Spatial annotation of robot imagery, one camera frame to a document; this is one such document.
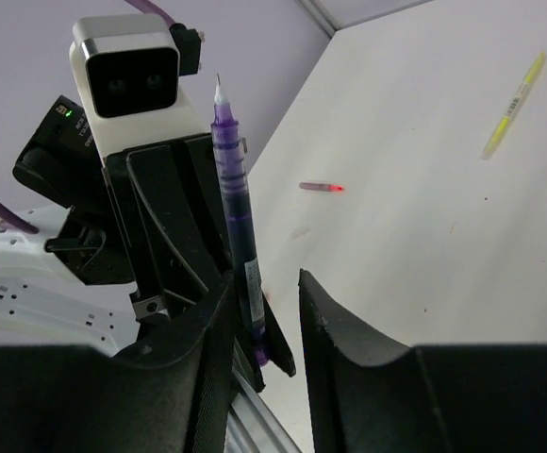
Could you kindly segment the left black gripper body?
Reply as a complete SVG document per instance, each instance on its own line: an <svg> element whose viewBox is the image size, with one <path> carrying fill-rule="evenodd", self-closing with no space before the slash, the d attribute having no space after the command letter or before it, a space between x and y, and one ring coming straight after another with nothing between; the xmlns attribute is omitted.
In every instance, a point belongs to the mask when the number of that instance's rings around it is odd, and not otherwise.
<svg viewBox="0 0 547 453"><path fill-rule="evenodd" d="M106 157L103 176L136 317L199 302L232 267L210 135L127 148Z"/></svg>

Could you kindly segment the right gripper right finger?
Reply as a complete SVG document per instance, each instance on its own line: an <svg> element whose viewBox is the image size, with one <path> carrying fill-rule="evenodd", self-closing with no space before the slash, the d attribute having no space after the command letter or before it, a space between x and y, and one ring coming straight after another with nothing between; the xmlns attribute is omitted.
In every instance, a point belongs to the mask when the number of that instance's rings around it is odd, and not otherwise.
<svg viewBox="0 0 547 453"><path fill-rule="evenodd" d="M547 452L547 344L401 344L308 271L299 309L319 452Z"/></svg>

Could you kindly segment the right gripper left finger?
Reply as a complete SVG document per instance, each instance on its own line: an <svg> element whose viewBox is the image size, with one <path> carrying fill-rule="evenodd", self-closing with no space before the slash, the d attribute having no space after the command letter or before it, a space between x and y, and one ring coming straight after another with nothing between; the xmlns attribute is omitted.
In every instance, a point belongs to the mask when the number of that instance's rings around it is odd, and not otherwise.
<svg viewBox="0 0 547 453"><path fill-rule="evenodd" d="M234 317L224 274L114 357L88 346L0 346L0 452L222 451Z"/></svg>

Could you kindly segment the purple ink pen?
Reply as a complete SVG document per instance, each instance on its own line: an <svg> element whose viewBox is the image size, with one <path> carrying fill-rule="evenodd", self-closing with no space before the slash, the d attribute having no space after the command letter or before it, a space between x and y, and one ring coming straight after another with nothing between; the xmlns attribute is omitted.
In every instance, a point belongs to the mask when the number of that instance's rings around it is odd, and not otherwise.
<svg viewBox="0 0 547 453"><path fill-rule="evenodd" d="M252 206L244 164L245 146L221 79L216 78L211 123L213 153L240 313L249 333L257 364L268 363L265 346L265 308L257 258Z"/></svg>

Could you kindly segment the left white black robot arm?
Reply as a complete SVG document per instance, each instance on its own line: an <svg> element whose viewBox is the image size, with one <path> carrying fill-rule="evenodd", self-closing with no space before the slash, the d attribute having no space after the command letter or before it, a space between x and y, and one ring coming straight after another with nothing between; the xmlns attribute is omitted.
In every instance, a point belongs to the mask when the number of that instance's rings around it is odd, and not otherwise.
<svg viewBox="0 0 547 453"><path fill-rule="evenodd" d="M267 361L293 376L270 306L248 307L257 261L234 238L248 204L219 181L226 150L219 133L190 126L101 157L83 108L58 97L12 170L47 206L0 203L0 326L115 353L237 272L236 364L257 390Z"/></svg>

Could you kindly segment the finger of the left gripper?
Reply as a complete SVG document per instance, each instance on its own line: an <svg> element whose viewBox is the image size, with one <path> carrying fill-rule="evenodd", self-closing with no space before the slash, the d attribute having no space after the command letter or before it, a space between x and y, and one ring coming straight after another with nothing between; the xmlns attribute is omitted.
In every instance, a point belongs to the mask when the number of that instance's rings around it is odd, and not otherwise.
<svg viewBox="0 0 547 453"><path fill-rule="evenodd" d="M244 329L240 315L237 291L233 282L227 283L228 294L232 297L230 321L234 333L234 365L240 375L256 392L262 392L265 381L261 366L257 363L257 356L251 336ZM280 371L292 378L296 375L296 364L284 332L272 311L268 296L263 295L265 309L265 337L264 348L269 357L269 363L274 364Z"/></svg>

